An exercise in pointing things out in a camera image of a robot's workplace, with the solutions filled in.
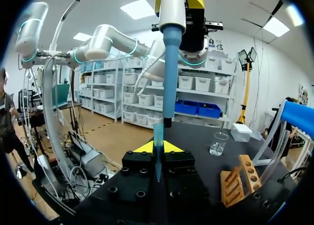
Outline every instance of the blue storage box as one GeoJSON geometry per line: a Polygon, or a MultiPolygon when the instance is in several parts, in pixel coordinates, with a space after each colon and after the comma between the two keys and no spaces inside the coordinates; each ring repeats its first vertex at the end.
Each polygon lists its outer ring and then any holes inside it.
{"type": "Polygon", "coordinates": [[[175,111],[190,115],[196,115],[198,110],[198,102],[178,100],[176,102],[175,111]]]}
{"type": "Polygon", "coordinates": [[[91,72],[92,70],[93,70],[93,63],[92,62],[87,63],[85,71],[91,72]]]}
{"type": "Polygon", "coordinates": [[[86,64],[85,63],[82,63],[81,65],[80,65],[80,72],[85,72],[86,71],[86,64]]]}
{"type": "Polygon", "coordinates": [[[207,116],[212,118],[219,118],[221,109],[216,104],[210,104],[210,103],[198,103],[198,115],[199,116],[207,116]]]}
{"type": "Polygon", "coordinates": [[[99,70],[103,68],[103,63],[102,62],[95,62],[95,70],[99,70]]]}

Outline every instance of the floor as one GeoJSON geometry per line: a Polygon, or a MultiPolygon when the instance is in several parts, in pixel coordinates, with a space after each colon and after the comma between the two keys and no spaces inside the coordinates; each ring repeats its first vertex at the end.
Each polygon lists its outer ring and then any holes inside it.
{"type": "MultiPolygon", "coordinates": [[[[76,113],[82,116],[83,130],[86,140],[97,150],[104,152],[111,160],[122,164],[122,157],[128,150],[134,150],[145,144],[152,136],[151,129],[142,128],[128,123],[122,124],[121,121],[115,123],[112,119],[99,114],[92,114],[91,111],[84,108],[76,108],[76,113]]],[[[66,122],[70,123],[69,110],[63,111],[66,122]]],[[[21,126],[15,125],[15,130],[19,138],[25,136],[21,126]]],[[[45,139],[45,146],[49,146],[48,139],[45,139]]],[[[8,155],[12,168],[16,166],[12,155],[8,155]]],[[[49,219],[55,218],[56,213],[42,200],[31,184],[30,175],[20,179],[22,187],[27,195],[35,202],[36,207],[49,219]]]]}

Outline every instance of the metal shelving unit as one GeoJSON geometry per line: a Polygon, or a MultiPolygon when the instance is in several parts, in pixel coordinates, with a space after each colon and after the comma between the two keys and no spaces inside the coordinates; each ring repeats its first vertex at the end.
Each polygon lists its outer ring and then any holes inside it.
{"type": "Polygon", "coordinates": [[[82,107],[87,109],[87,110],[90,110],[92,113],[97,113],[97,114],[100,114],[100,115],[112,118],[112,119],[115,120],[115,122],[117,122],[118,118],[121,117],[121,111],[120,111],[120,108],[121,108],[121,98],[120,98],[121,84],[118,84],[118,83],[121,83],[121,82],[118,82],[118,79],[120,79],[121,76],[119,76],[118,73],[119,73],[119,71],[122,71],[122,69],[123,69],[122,68],[122,64],[121,64],[121,62],[119,62],[117,64],[117,66],[115,66],[115,67],[104,67],[104,68],[101,68],[101,69],[95,69],[95,68],[96,68],[96,63],[93,62],[93,64],[92,64],[92,71],[85,71],[85,72],[81,73],[81,75],[82,74],[86,74],[86,73],[90,73],[91,74],[91,81],[92,81],[92,82],[89,82],[89,83],[80,83],[80,86],[81,85],[86,85],[86,86],[89,85],[90,89],[91,89],[91,95],[90,96],[89,95],[80,94],[80,93],[79,93],[79,96],[83,97],[83,98],[89,98],[90,99],[90,105],[92,106],[92,108],[91,107],[87,107],[85,105],[82,105],[82,107]],[[115,73],[115,82],[114,82],[114,84],[111,84],[111,83],[94,83],[95,73],[96,72],[106,72],[106,71],[110,71],[110,72],[114,72],[115,73]],[[95,89],[95,87],[101,87],[101,86],[112,87],[113,90],[114,90],[114,96],[112,98],[107,98],[107,99],[102,99],[102,98],[95,97],[94,96],[94,89],[95,89]],[[95,110],[95,108],[94,108],[94,101],[95,100],[113,103],[114,104],[114,111],[105,113],[105,112],[102,112],[102,111],[99,111],[99,110],[95,110]]]}
{"type": "MultiPolygon", "coordinates": [[[[214,93],[214,92],[203,92],[203,91],[198,91],[198,90],[180,89],[180,88],[177,88],[177,94],[179,94],[179,93],[191,94],[191,95],[195,96],[196,99],[198,97],[202,96],[202,97],[215,97],[215,98],[220,98],[222,100],[225,100],[226,110],[223,111],[223,116],[216,119],[216,118],[211,118],[211,117],[207,117],[207,116],[190,115],[190,114],[179,113],[179,112],[175,112],[175,115],[188,116],[188,117],[205,119],[205,120],[221,121],[221,122],[223,122],[224,128],[230,128],[231,123],[232,123],[230,116],[232,116],[232,109],[233,109],[233,105],[235,102],[235,93],[236,93],[236,79],[237,79],[236,62],[233,60],[224,59],[224,58],[218,58],[218,59],[227,60],[228,62],[233,62],[235,65],[235,72],[209,69],[206,67],[206,64],[205,64],[205,67],[198,68],[198,69],[191,68],[191,67],[184,66],[184,65],[179,65],[178,68],[179,68],[179,71],[181,70],[184,72],[198,72],[198,71],[200,71],[200,72],[206,72],[206,73],[209,73],[212,75],[219,74],[219,75],[232,76],[232,80],[231,80],[231,84],[230,84],[230,92],[228,95],[218,94],[218,93],[214,93]]],[[[123,84],[123,86],[122,86],[122,99],[123,99],[123,91],[125,90],[125,88],[134,88],[134,85],[124,84],[124,74],[126,73],[127,69],[142,69],[142,66],[134,66],[134,67],[133,66],[124,66],[124,68],[123,68],[123,79],[122,79],[122,84],[123,84]]],[[[146,89],[163,90],[163,87],[148,85],[146,87],[146,89]]],[[[162,111],[161,107],[155,107],[154,105],[144,106],[144,105],[140,105],[139,103],[130,104],[130,103],[125,103],[122,101],[122,123],[127,122],[130,124],[138,125],[141,127],[147,127],[147,128],[151,128],[151,127],[149,127],[147,125],[141,125],[137,122],[130,122],[130,121],[127,121],[124,119],[123,111],[126,110],[126,108],[128,106],[152,110],[152,111],[158,111],[158,112],[162,111]]]]}

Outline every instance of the blue tube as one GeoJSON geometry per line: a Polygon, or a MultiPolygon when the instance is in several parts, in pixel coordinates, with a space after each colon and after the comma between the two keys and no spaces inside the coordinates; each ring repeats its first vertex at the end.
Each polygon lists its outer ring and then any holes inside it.
{"type": "Polygon", "coordinates": [[[161,31],[163,32],[163,42],[166,46],[165,78],[163,83],[163,116],[164,118],[172,118],[175,113],[178,55],[183,28],[179,25],[165,25],[162,27],[161,31]]]}

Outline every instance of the person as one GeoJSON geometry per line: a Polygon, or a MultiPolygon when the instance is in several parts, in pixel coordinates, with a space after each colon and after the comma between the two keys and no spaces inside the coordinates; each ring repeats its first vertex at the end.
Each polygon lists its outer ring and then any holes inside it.
{"type": "Polygon", "coordinates": [[[14,126],[12,123],[12,116],[17,117],[18,111],[15,109],[11,97],[4,91],[6,84],[5,68],[0,68],[0,138],[1,150],[9,154],[16,150],[22,162],[26,165],[27,169],[34,176],[34,169],[30,164],[28,156],[25,152],[23,143],[15,134],[14,126]]]}
{"type": "MultiPolygon", "coordinates": [[[[290,97],[287,97],[286,100],[293,102],[293,99],[290,98],[290,97]]],[[[268,133],[270,133],[270,131],[272,130],[273,125],[274,125],[274,122],[275,122],[275,119],[276,119],[276,117],[277,117],[278,109],[276,109],[276,110],[277,110],[276,115],[275,115],[273,121],[271,122],[271,124],[270,124],[270,126],[269,126],[269,128],[268,128],[268,130],[267,130],[268,133]]],[[[292,138],[295,136],[295,134],[296,134],[298,128],[295,127],[294,130],[292,130],[291,124],[287,122],[287,124],[286,124],[286,130],[288,130],[288,131],[290,132],[290,135],[289,135],[289,139],[288,139],[288,141],[287,141],[287,144],[286,144],[286,146],[285,146],[285,149],[284,149],[284,151],[283,151],[283,154],[281,155],[281,160],[282,160],[282,162],[283,162],[285,165],[286,165],[286,156],[288,155],[288,152],[289,152],[291,140],[292,140],[292,138]]],[[[276,132],[275,132],[275,135],[274,135],[272,141],[270,141],[270,143],[269,143],[269,145],[268,145],[268,146],[273,150],[273,152],[275,152],[275,150],[276,150],[276,148],[277,148],[277,145],[278,145],[278,142],[279,142],[279,138],[280,138],[280,126],[277,128],[277,130],[276,130],[276,132]]]]}

